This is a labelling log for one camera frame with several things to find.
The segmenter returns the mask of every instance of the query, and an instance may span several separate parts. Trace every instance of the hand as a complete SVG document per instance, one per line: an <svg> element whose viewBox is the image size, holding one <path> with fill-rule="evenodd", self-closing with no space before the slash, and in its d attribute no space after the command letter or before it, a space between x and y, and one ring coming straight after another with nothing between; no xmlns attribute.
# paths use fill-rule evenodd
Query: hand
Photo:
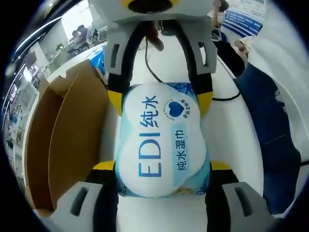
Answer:
<svg viewBox="0 0 309 232"><path fill-rule="evenodd" d="M146 33L146 38L159 52L161 52L164 49L164 45L158 38L158 35L159 33L155 28L155 23L153 22L151 28L149 28Z"/></svg>
<svg viewBox="0 0 309 232"><path fill-rule="evenodd" d="M247 50L247 47L245 47L245 50L243 51L245 53L245 55L248 57L249 55L249 51Z"/></svg>
<svg viewBox="0 0 309 232"><path fill-rule="evenodd" d="M240 50L241 52L244 52L244 51L246 50L246 47L245 47L245 46L240 46L240 47L239 47L239 50Z"/></svg>

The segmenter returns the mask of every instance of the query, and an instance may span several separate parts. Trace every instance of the white table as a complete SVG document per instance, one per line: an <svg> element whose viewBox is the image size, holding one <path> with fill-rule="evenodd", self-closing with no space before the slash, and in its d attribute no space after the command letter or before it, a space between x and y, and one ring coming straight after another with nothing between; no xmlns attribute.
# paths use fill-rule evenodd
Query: white table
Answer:
<svg viewBox="0 0 309 232"><path fill-rule="evenodd" d="M106 45L107 42L101 43L97 46L91 47L88 50L78 54L77 56L73 57L72 59L65 62L63 65L61 65L58 69L56 69L49 77L46 78L46 80L51 83L53 80L56 79L56 77L61 76L63 78L66 77L66 71L70 68L72 68L74 65L84 61L87 56L89 56L93 51L95 51L97 48L102 47Z"/></svg>
<svg viewBox="0 0 309 232"><path fill-rule="evenodd" d="M162 52L149 48L149 65L164 82L188 81L185 57L175 37L160 36L165 45ZM84 60L95 48L87 50L66 62L51 76L49 82ZM131 84L156 82L146 68L145 50L136 54ZM217 98L236 95L230 72L218 58L213 76L213 90ZM110 104L103 129L100 159L112 160L118 144L120 117ZM228 163L239 181L245 181L263 194L263 165L259 142L243 98L229 102L212 102L202 119L202 132L211 159ZM207 226L204 196L142 199L120 197L117 227L121 232L204 232Z"/></svg>

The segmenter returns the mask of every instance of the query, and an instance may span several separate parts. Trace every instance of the blue banner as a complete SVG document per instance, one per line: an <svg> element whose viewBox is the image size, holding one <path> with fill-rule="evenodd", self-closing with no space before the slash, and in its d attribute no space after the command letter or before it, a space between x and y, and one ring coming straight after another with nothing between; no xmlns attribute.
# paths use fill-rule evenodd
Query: blue banner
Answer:
<svg viewBox="0 0 309 232"><path fill-rule="evenodd" d="M248 35L256 35L262 26L261 22L232 10L225 12L224 24L240 29L240 33L245 32Z"/></svg>

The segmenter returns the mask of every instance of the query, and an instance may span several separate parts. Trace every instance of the black cable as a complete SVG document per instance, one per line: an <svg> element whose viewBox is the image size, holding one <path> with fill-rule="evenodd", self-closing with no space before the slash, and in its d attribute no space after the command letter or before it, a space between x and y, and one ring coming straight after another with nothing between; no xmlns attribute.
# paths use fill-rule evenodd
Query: black cable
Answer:
<svg viewBox="0 0 309 232"><path fill-rule="evenodd" d="M149 70L149 72L154 76L154 78L155 78L158 82L163 83L163 81L162 81L162 80L151 70L151 68L149 67L148 60L147 60L147 53L148 53L148 40L146 39L145 63L146 63L147 69Z"/></svg>
<svg viewBox="0 0 309 232"><path fill-rule="evenodd" d="M146 48L145 48L145 63L146 63L146 66L147 66L149 72L154 76L154 78L158 82L163 83L163 81L149 67L148 60L147 60L147 53L148 53L148 40L146 39ZM234 100L235 98L237 98L239 96L240 96L240 92L238 92L238 94L236 94L235 96L233 96L231 98L212 98L212 99L216 102L225 102L225 101L228 102L228 101Z"/></svg>
<svg viewBox="0 0 309 232"><path fill-rule="evenodd" d="M238 98L240 96L240 92L238 92L238 94L236 94L235 96L231 97L231 98L212 98L214 101L216 102L228 102L231 100L234 100L235 98Z"/></svg>
<svg viewBox="0 0 309 232"><path fill-rule="evenodd" d="M307 166L307 165L309 165L309 160L300 163L301 167Z"/></svg>

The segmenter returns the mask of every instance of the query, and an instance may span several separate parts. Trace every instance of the poster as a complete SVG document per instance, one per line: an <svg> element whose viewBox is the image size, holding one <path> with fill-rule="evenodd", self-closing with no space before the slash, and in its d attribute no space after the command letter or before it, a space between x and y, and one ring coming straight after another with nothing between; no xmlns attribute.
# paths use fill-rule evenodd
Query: poster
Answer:
<svg viewBox="0 0 309 232"><path fill-rule="evenodd" d="M228 0L224 26L242 36L256 35L265 17L265 0Z"/></svg>

